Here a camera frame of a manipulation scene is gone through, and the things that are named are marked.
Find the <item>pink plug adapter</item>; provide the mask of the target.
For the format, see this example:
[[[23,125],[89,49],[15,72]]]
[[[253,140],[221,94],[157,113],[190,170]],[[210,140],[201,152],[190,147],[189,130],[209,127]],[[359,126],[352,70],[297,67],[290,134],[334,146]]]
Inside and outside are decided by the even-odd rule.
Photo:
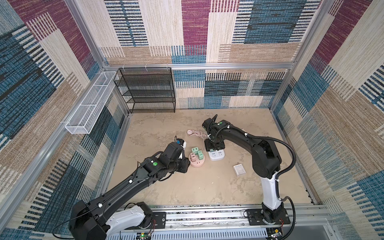
[[[195,153],[190,153],[189,160],[191,163],[196,162],[198,158],[196,157]]]

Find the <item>green plug adapter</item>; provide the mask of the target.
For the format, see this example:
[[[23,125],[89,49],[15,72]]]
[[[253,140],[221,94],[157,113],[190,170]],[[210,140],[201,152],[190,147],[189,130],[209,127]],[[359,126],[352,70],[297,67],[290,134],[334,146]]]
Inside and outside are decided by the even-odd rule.
[[[196,155],[199,152],[199,148],[198,147],[192,148],[192,152]]]
[[[197,156],[198,156],[199,160],[203,160],[205,158],[202,151],[197,151]]]

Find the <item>white square wall adapter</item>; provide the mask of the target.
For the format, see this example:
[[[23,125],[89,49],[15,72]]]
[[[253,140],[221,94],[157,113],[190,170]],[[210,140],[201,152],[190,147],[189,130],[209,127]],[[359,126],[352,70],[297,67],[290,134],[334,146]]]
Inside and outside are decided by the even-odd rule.
[[[237,176],[240,176],[246,173],[246,170],[242,164],[234,165],[233,168]]]

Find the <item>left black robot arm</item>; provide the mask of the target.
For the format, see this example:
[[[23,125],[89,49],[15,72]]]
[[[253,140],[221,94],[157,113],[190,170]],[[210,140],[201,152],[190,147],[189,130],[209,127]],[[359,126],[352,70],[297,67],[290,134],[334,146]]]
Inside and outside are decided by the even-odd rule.
[[[150,227],[153,212],[144,202],[123,211],[120,207],[165,176],[186,173],[189,165],[184,147],[177,142],[168,144],[164,151],[145,158],[130,176],[111,190],[87,203],[77,202],[71,212],[70,233],[75,240],[105,240],[127,228]]]

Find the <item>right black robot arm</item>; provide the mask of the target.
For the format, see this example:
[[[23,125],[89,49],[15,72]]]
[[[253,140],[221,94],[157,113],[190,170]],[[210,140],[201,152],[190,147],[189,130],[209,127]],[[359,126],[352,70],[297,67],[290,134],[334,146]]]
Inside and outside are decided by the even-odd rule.
[[[252,136],[225,120],[216,123],[214,118],[208,118],[202,127],[208,134],[205,145],[209,150],[223,150],[225,141],[230,141],[251,154],[252,168],[262,182],[264,210],[281,210],[277,173],[281,169],[282,159],[274,141],[267,137]]]

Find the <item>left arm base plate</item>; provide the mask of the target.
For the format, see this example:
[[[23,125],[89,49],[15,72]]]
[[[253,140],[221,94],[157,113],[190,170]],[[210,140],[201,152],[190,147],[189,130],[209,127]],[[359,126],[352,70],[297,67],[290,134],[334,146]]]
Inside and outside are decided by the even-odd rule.
[[[140,227],[145,230],[159,230],[164,229],[166,226],[167,213],[166,212],[154,212],[151,215],[145,216]]]

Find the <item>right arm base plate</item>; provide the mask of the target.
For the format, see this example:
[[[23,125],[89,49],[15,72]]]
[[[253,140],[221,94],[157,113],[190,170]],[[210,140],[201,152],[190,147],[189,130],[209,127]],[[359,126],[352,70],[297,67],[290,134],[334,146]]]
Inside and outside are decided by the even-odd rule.
[[[286,209],[282,209],[277,216],[270,217],[270,219],[265,216],[263,209],[247,209],[243,212],[243,215],[248,219],[250,226],[285,226],[291,224],[291,219]]]

